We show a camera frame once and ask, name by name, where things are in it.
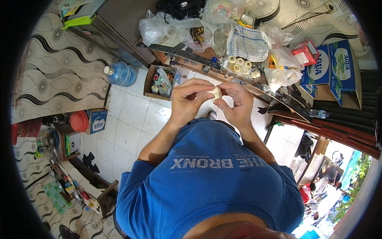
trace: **outdoor area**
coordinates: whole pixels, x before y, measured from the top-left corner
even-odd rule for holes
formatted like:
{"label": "outdoor area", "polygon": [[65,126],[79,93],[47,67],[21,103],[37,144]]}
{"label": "outdoor area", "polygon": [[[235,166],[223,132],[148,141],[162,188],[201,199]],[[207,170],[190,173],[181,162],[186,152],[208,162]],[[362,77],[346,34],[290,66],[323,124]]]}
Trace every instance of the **outdoor area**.
{"label": "outdoor area", "polygon": [[292,233],[297,238],[330,237],[357,197],[372,157],[292,125],[275,125],[270,145],[278,146],[270,151],[278,164],[292,169],[306,196],[304,219]]}

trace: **person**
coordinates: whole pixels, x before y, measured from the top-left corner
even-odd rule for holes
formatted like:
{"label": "person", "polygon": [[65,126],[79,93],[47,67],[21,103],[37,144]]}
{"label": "person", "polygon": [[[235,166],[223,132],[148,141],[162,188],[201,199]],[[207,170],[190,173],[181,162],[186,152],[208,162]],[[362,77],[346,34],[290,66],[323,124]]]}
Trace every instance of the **person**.
{"label": "person", "polygon": [[325,166],[325,170],[320,171],[318,178],[315,182],[318,182],[320,179],[324,177],[328,178],[328,184],[335,187],[336,190],[341,188],[342,186],[342,183],[340,182],[341,173],[337,171],[335,166]]}
{"label": "person", "polygon": [[214,85],[193,78],[172,92],[172,114],[122,174],[115,219],[130,238],[293,238],[304,204],[293,172],[276,163],[251,123],[253,97],[238,83],[217,105],[221,122],[194,119]]}
{"label": "person", "polygon": [[316,190],[316,184],[313,182],[308,183],[300,188],[300,193],[303,198],[304,204],[306,204],[309,200],[312,199],[311,192],[313,192],[314,190]]}

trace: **wooden table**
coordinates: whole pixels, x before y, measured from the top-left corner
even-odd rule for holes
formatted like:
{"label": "wooden table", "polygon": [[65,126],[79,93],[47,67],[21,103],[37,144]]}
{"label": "wooden table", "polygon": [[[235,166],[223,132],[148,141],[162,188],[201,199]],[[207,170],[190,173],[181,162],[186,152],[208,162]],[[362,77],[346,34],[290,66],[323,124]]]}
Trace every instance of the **wooden table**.
{"label": "wooden table", "polygon": [[[185,49],[185,45],[183,43],[179,43],[174,47],[159,44],[152,44],[148,47],[143,44],[143,42],[139,41],[137,46],[153,50],[162,63],[164,63],[167,59],[165,54],[170,54],[172,56],[175,55],[177,56],[177,65],[182,65],[183,68],[211,77],[220,82],[228,82],[233,79],[233,76],[221,66],[219,61],[212,62],[212,57],[217,57],[218,59],[221,58],[216,56],[216,53],[212,48],[207,48],[205,52],[198,54],[193,52],[189,47]],[[244,87],[249,92],[253,93],[254,97],[262,101],[264,101],[264,99],[260,96],[266,94],[286,106],[286,110],[284,109],[278,112],[273,112],[273,114],[311,123],[312,118],[308,115],[308,110],[311,108],[312,103],[307,101],[306,96],[303,97],[297,86],[282,86],[276,91],[276,93],[273,93],[269,88],[263,69],[259,70],[261,76],[256,82],[249,82],[245,79],[240,79],[247,83]]]}

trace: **shoe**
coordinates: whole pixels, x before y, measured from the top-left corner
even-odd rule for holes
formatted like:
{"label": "shoe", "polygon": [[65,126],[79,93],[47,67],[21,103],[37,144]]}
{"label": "shoe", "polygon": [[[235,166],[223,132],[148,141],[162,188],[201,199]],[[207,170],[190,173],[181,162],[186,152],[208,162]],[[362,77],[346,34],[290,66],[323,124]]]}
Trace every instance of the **shoe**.
{"label": "shoe", "polygon": [[207,113],[207,115],[206,115],[205,118],[210,119],[210,120],[216,120],[216,111],[214,111],[214,110],[210,110],[210,111]]}

